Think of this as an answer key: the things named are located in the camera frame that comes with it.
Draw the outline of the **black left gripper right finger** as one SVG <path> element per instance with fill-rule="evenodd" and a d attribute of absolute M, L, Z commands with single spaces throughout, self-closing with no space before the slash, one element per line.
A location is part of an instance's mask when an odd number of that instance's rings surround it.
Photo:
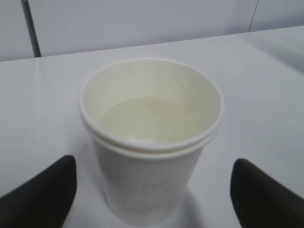
<path fill-rule="evenodd" d="M 243 228 L 302 228 L 304 199 L 246 159 L 237 159 L 230 197 Z"/>

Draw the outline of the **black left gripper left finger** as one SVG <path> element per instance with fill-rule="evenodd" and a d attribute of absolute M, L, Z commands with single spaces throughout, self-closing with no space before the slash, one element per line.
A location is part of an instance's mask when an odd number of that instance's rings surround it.
<path fill-rule="evenodd" d="M 0 199 L 2 228 L 61 228 L 77 190 L 76 160 L 65 155 Z"/>

